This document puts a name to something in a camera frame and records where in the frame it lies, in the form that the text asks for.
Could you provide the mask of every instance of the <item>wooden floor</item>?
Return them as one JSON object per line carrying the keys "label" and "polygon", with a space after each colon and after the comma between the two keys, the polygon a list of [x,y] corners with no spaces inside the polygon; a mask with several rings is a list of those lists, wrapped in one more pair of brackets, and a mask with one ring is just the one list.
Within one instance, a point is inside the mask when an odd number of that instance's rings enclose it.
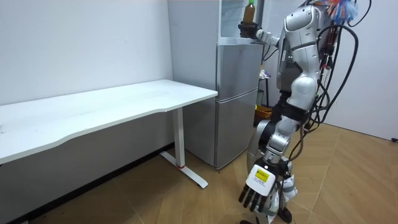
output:
{"label": "wooden floor", "polygon": [[[220,171],[187,153],[187,166],[208,181],[206,189],[158,156],[31,223],[254,221],[237,200],[247,174],[246,153]],[[298,195],[288,208],[296,224],[398,223],[396,143],[324,125],[305,139],[294,174]]]}

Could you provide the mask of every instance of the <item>desk leg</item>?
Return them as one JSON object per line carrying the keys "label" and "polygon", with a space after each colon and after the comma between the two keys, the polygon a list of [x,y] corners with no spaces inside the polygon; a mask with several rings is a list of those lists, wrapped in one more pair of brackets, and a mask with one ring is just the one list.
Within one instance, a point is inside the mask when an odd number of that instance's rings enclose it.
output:
{"label": "desk leg", "polygon": [[184,174],[189,176],[201,188],[205,188],[208,183],[201,178],[194,171],[185,166],[185,151],[184,151],[184,130],[182,119],[182,108],[173,110],[173,124],[174,124],[174,144],[175,144],[175,158],[167,152],[160,153],[161,156],[166,158],[169,162],[174,164]]}

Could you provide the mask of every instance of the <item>desk foot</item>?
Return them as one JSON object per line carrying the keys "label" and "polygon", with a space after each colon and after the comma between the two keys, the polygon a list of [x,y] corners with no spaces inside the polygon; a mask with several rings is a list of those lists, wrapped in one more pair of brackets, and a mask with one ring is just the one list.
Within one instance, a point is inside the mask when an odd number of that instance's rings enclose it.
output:
{"label": "desk foot", "polygon": [[161,152],[160,155],[167,159],[169,162],[171,162],[177,169],[189,176],[189,178],[195,181],[201,188],[204,189],[205,187],[207,187],[208,183],[198,174],[194,173],[194,171],[190,170],[188,167],[184,166],[183,168],[178,168],[178,166],[175,164],[175,158],[172,157],[169,153]]}

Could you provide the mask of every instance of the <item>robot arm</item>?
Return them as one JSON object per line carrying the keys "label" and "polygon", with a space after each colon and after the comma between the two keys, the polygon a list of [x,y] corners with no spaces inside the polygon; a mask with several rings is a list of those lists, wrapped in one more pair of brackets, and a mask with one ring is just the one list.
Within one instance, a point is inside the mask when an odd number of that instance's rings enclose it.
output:
{"label": "robot arm", "polygon": [[260,27],[250,30],[248,35],[253,38],[255,31],[256,39],[267,44],[279,45],[280,63],[290,60],[289,63],[299,71],[292,79],[289,91],[283,90],[284,96],[281,97],[284,99],[283,106],[274,108],[272,112],[270,123],[273,124],[268,124],[264,128],[260,140],[257,141],[261,156],[256,156],[255,164],[251,164],[245,189],[239,198],[239,201],[243,202],[245,195],[248,194],[243,205],[247,207],[251,201],[251,211],[257,210],[261,213],[264,204],[269,203],[268,196],[275,194],[275,185],[280,181],[278,177],[285,178],[290,175],[291,167],[288,170],[288,167],[280,165],[286,164],[283,162],[286,161],[284,154],[289,147],[290,139],[305,121],[307,112],[315,101],[320,75],[317,47],[319,18],[320,11],[317,7],[302,6],[285,18],[281,39],[263,31]]}
{"label": "robot arm", "polygon": [[280,38],[274,34],[271,34],[270,32],[266,32],[261,28],[259,24],[256,24],[255,22],[252,22],[250,24],[241,22],[238,27],[241,30],[242,37],[250,37],[255,40],[260,40],[261,42],[272,45],[274,47],[279,46]]}
{"label": "robot arm", "polygon": [[[319,79],[319,59],[317,49],[317,28],[319,11],[313,6],[298,8],[287,16],[284,24],[286,40],[290,46],[294,65],[301,74],[292,83],[292,92],[282,111],[282,119],[276,124],[264,160],[278,163],[285,154],[290,138],[297,127],[305,120],[312,107]],[[281,60],[286,60],[286,51]]]}

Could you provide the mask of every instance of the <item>robot elbow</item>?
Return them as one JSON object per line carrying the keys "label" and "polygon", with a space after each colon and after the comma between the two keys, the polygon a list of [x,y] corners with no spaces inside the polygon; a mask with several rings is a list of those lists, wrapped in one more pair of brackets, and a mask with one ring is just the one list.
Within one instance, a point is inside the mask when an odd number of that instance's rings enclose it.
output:
{"label": "robot elbow", "polygon": [[308,76],[298,77],[292,83],[292,96],[287,100],[288,104],[308,111],[315,99],[317,81]]}

